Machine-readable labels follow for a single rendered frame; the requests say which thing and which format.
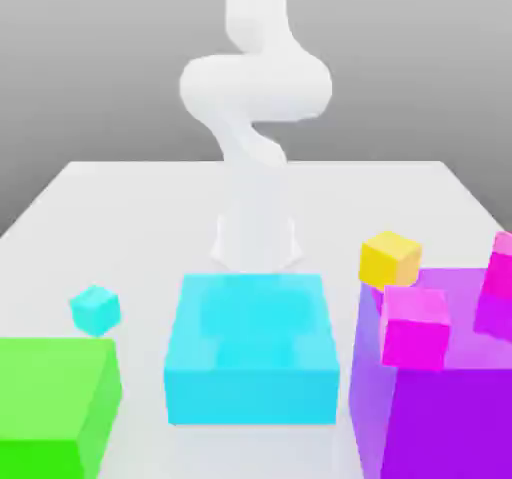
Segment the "large green box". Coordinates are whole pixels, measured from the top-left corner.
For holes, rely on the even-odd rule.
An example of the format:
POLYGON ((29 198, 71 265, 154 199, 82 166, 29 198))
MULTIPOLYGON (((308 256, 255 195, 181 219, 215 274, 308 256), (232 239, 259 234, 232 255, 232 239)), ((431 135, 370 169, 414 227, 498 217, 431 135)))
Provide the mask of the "large green box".
POLYGON ((97 479, 121 398, 111 339, 0 338, 0 479, 97 479))

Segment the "small cyan cube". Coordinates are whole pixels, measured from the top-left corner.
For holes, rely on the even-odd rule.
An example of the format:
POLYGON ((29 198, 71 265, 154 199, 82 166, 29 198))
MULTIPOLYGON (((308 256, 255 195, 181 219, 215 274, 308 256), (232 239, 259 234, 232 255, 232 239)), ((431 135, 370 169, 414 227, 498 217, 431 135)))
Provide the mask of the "small cyan cube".
POLYGON ((94 337, 100 337, 121 321, 117 294, 92 285, 70 300, 75 326, 94 337))

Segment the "large cyan box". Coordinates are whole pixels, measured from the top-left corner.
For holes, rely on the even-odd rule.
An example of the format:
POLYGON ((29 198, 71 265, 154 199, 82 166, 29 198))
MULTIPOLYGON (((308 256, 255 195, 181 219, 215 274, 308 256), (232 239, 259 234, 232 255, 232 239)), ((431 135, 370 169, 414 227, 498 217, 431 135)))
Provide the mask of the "large cyan box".
POLYGON ((339 380, 320 275, 184 276, 164 363, 169 423, 333 424, 339 380))

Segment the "small yellow cube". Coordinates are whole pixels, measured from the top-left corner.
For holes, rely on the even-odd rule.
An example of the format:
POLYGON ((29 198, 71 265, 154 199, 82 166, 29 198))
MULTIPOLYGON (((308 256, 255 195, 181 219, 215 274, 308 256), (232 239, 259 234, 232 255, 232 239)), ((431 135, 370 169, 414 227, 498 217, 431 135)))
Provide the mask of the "small yellow cube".
POLYGON ((422 245, 392 231, 362 244, 359 280, 383 292, 388 285, 410 286, 419 276, 422 245))

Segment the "large purple box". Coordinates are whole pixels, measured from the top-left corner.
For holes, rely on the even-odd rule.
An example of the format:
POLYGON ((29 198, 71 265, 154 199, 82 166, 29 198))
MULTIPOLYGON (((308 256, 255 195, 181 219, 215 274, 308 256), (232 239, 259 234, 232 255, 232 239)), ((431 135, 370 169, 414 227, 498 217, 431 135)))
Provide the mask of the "large purple box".
POLYGON ((440 372, 380 362, 379 312, 361 285, 349 409, 364 479, 512 479, 512 343, 473 330, 482 268, 426 268, 453 330, 440 372))

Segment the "small magenta cube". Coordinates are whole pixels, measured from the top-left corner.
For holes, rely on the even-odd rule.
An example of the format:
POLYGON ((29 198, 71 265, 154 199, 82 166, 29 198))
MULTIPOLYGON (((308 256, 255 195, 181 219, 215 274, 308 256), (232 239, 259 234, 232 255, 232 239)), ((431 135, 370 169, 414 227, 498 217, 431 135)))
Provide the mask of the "small magenta cube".
POLYGON ((443 290, 385 287, 379 322, 383 365, 439 371, 444 368, 450 333, 451 316, 443 290))
POLYGON ((495 235, 474 330, 512 343, 512 232, 499 231, 495 235))

